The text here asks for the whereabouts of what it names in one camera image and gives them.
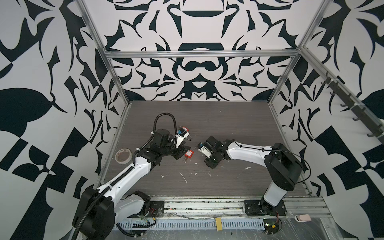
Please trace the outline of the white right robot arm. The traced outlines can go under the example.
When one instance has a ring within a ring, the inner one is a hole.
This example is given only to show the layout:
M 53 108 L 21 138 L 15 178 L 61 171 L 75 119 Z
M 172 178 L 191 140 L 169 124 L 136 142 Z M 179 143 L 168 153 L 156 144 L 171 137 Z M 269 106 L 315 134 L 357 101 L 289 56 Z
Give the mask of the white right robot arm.
M 272 182 L 260 200 L 244 201 L 245 213 L 250 217 L 285 214 L 283 198 L 299 182 L 303 165 L 283 144 L 259 147 L 235 140 L 219 141 L 210 136 L 198 145 L 198 150 L 206 156 L 205 163 L 211 169 L 223 160 L 240 160 L 265 167 Z

